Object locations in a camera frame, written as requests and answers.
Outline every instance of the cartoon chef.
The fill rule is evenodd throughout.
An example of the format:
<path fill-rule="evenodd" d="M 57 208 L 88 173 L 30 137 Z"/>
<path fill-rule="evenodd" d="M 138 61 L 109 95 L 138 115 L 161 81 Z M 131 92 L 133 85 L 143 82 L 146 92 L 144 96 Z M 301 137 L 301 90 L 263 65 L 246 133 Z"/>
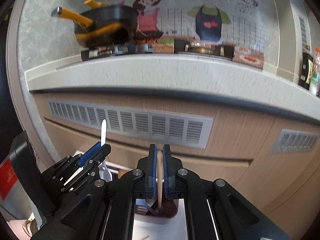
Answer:
<path fill-rule="evenodd" d="M 203 0 L 204 5 L 193 7 L 188 15 L 196 18 L 196 33 L 200 40 L 218 42 L 222 24 L 231 24 L 228 14 L 215 4 L 220 0 Z"/>

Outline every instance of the vent grille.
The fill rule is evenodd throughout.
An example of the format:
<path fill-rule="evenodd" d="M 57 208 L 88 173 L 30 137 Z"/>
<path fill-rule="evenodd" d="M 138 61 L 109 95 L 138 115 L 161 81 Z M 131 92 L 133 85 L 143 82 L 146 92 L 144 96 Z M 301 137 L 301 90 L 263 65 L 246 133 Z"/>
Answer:
<path fill-rule="evenodd" d="M 304 19 L 300 16 L 299 16 L 299 22 L 300 22 L 301 38 L 302 38 L 302 50 L 304 51 L 307 45 L 306 25 L 304 23 Z"/>
<path fill-rule="evenodd" d="M 205 148 L 212 127 L 212 118 L 164 111 L 48 101 L 52 116 L 69 122 L 101 129 L 104 119 L 107 132 Z"/>
<path fill-rule="evenodd" d="M 311 152 L 320 134 L 282 129 L 270 153 Z"/>

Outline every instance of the metal bolt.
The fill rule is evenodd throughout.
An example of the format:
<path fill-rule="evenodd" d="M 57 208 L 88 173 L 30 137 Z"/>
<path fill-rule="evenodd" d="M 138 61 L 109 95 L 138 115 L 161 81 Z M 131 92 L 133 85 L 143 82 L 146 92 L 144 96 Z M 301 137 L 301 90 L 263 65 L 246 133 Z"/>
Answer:
<path fill-rule="evenodd" d="M 140 170 L 140 169 L 134 169 L 134 170 L 132 171 L 132 174 L 133 174 L 134 176 L 139 176 L 139 175 L 142 174 L 142 170 Z"/>
<path fill-rule="evenodd" d="M 181 176 L 184 176 L 184 175 L 187 175 L 187 174 L 188 174 L 188 170 L 186 170 L 186 169 L 180 169 L 180 170 L 178 170 L 178 173 L 179 173 Z"/>
<path fill-rule="evenodd" d="M 216 180 L 216 185 L 218 187 L 224 187 L 226 185 L 226 182 L 223 179 L 217 179 Z"/>
<path fill-rule="evenodd" d="M 94 185 L 96 187 L 102 187 L 104 185 L 104 180 L 103 179 L 97 179 L 95 182 L 94 182 Z"/>

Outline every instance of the white countertop edge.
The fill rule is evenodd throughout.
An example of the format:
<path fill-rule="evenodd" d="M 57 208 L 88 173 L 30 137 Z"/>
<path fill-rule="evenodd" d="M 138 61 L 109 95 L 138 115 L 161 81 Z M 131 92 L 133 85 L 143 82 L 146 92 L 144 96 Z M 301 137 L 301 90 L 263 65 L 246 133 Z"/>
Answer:
<path fill-rule="evenodd" d="M 286 79 L 243 64 L 215 58 L 150 54 L 42 65 L 28 70 L 29 91 L 107 87 L 191 91 L 237 98 L 320 120 L 320 100 Z"/>

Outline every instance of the red paper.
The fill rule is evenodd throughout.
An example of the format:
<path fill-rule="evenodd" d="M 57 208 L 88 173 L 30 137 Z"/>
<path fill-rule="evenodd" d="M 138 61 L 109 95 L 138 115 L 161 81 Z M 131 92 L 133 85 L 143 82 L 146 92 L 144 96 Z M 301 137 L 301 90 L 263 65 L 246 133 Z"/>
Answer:
<path fill-rule="evenodd" d="M 0 196 L 4 201 L 18 177 L 14 172 L 9 157 L 0 165 Z"/>

